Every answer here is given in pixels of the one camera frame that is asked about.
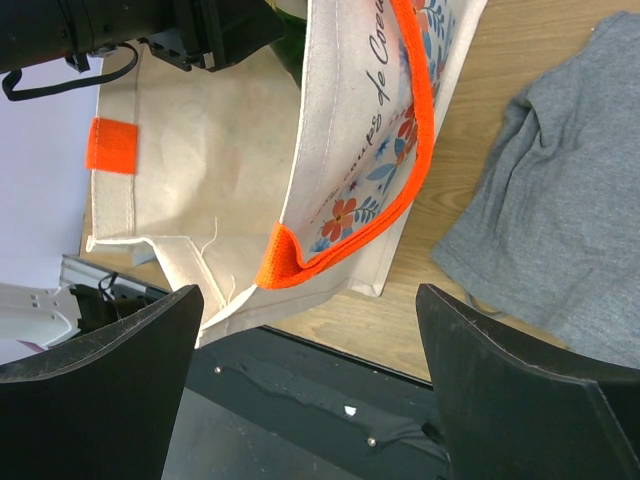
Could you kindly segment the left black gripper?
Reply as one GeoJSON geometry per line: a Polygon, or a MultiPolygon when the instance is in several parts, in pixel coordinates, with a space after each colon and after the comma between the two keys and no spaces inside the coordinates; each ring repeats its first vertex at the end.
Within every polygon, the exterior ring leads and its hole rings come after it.
{"type": "Polygon", "coordinates": [[[219,71],[284,35],[284,21],[265,1],[169,1],[162,24],[139,42],[183,71],[219,71]]]}

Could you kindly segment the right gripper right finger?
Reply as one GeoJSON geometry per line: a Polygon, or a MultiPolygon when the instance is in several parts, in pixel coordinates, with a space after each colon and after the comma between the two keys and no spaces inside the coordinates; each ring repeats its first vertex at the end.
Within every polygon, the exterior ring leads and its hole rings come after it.
{"type": "Polygon", "coordinates": [[[416,313],[454,478],[638,478],[638,370],[546,343],[431,284],[416,313]]]}

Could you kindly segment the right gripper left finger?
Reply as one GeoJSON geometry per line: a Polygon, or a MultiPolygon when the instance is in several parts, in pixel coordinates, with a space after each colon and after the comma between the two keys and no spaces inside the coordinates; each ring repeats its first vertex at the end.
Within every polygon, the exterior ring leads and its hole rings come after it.
{"type": "Polygon", "coordinates": [[[2,478],[161,478],[203,306],[189,285],[2,365],[2,478]]]}

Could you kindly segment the beige canvas tote bag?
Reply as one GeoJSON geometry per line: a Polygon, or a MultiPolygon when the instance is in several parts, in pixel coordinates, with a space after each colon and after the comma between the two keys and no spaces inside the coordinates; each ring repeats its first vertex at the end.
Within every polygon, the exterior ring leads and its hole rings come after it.
{"type": "Polygon", "coordinates": [[[379,296],[482,1],[270,1],[302,24],[294,79],[258,50],[218,73],[142,50],[91,126],[91,251],[195,284],[197,345],[379,296]]]}

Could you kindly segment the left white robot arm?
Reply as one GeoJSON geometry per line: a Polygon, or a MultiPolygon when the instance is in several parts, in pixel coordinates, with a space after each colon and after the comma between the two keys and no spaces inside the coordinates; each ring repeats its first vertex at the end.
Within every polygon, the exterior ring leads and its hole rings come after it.
{"type": "Polygon", "coordinates": [[[138,41],[181,70],[214,72],[284,35],[284,21],[265,1],[4,1],[1,70],[138,41]]]}

